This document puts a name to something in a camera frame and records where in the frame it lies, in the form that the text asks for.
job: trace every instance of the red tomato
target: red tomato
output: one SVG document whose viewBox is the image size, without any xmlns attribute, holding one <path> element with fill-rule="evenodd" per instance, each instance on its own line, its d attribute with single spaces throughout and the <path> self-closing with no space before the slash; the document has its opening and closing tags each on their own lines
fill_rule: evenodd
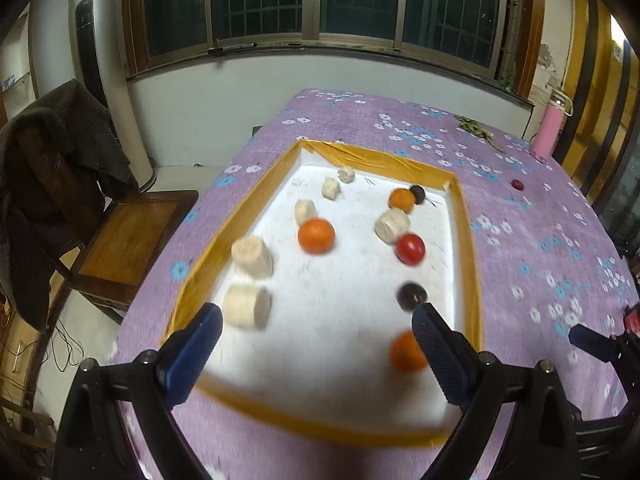
<svg viewBox="0 0 640 480">
<path fill-rule="evenodd" d="M 424 258 L 427 249 L 422 238 L 413 233 L 407 233 L 396 242 L 396 255 L 405 265 L 418 265 Z"/>
</svg>

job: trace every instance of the table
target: table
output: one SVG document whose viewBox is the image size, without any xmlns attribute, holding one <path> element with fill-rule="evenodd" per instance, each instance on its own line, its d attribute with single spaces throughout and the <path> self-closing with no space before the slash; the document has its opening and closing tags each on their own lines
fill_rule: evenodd
<svg viewBox="0 0 640 480">
<path fill-rule="evenodd" d="M 188 213 L 140 288 L 110 354 L 128 362 L 158 348 L 178 290 L 209 240 L 248 191 L 297 139 L 343 142 L 453 171 L 474 232 L 484 349 L 503 362 L 550 359 L 584 418 L 616 415 L 626 399 L 610 365 L 574 348 L 580 322 L 620 332 L 622 309 L 638 301 L 633 277 L 595 213 L 553 160 L 536 162 L 528 144 L 487 128 L 504 153 L 460 128 L 456 117 L 411 102 L 305 89 L 249 141 Z M 524 190 L 511 186 L 513 179 Z M 126 422 L 149 478 L 161 478 L 130 406 Z M 214 480 L 415 480 L 435 448 L 341 447 L 267 426 L 193 391 L 176 421 Z M 502 410 L 474 476 L 485 478 L 506 430 Z"/>
</svg>

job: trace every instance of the pink water bottle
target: pink water bottle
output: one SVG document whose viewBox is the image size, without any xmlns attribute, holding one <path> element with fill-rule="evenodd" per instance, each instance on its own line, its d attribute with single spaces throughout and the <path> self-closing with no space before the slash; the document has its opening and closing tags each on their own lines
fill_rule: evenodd
<svg viewBox="0 0 640 480">
<path fill-rule="evenodd" d="M 549 102 L 546 105 L 545 114 L 542 116 L 538 133 L 529 149 L 529 153 L 538 162 L 546 163 L 558 138 L 564 116 L 570 117 L 573 114 L 574 104 L 571 99 L 561 91 L 553 88 Z"/>
</svg>

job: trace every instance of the dark round fruit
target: dark round fruit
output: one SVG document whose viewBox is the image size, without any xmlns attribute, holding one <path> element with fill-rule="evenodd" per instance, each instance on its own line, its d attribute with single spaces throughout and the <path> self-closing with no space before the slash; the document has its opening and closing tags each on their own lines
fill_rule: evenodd
<svg viewBox="0 0 640 480">
<path fill-rule="evenodd" d="M 428 299 L 427 291 L 414 282 L 406 282 L 396 292 L 398 305 L 405 312 L 413 312 L 415 307 L 426 303 Z"/>
<path fill-rule="evenodd" d="M 396 255 L 405 265 L 418 265 L 427 253 L 422 238 L 414 233 L 407 233 L 396 242 Z"/>
<path fill-rule="evenodd" d="M 417 204 L 421 204 L 422 202 L 424 202 L 424 189 L 422 188 L 422 186 L 411 186 L 409 188 L 409 191 L 411 191 L 414 196 L 415 196 L 415 203 Z"/>
</svg>

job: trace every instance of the chair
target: chair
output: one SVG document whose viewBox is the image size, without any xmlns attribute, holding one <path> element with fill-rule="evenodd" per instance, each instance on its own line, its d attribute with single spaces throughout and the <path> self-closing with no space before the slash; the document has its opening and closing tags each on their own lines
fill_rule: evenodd
<svg viewBox="0 0 640 480">
<path fill-rule="evenodd" d="M 133 193 L 111 202 L 102 215 L 89 207 L 64 157 L 38 128 L 25 128 L 17 145 L 84 247 L 71 270 L 50 257 L 68 285 L 108 317 L 122 316 L 142 281 L 196 203 L 196 190 Z"/>
</svg>

